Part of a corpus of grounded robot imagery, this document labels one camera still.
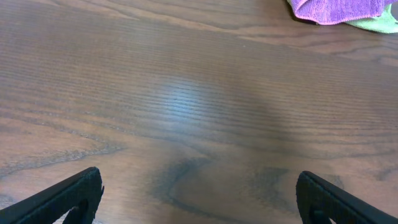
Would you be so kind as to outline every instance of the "towel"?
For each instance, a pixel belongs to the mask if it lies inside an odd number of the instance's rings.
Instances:
[[[291,0],[294,14],[320,25],[381,16],[396,0]]]
[[[356,0],[287,0],[298,18],[315,21],[321,25],[346,22],[361,29],[384,34],[398,32],[398,21],[391,14],[391,6],[395,1],[397,0],[358,2]],[[358,6],[358,10],[353,9],[353,6]],[[381,6],[384,8],[376,13],[374,10]]]
[[[384,8],[381,16],[347,21],[349,25],[383,34],[398,33],[398,21],[391,14],[391,4]]]

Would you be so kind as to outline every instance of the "brown wood surface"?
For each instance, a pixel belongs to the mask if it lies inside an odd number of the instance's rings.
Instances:
[[[398,35],[271,0],[1,0],[0,207],[89,166],[97,223],[300,223],[310,170],[398,217]]]

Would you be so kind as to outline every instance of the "table surface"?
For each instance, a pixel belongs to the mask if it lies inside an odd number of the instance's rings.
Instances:
[[[2,0],[0,207],[96,166],[96,223],[300,223],[310,170],[398,217],[398,35],[273,0]]]

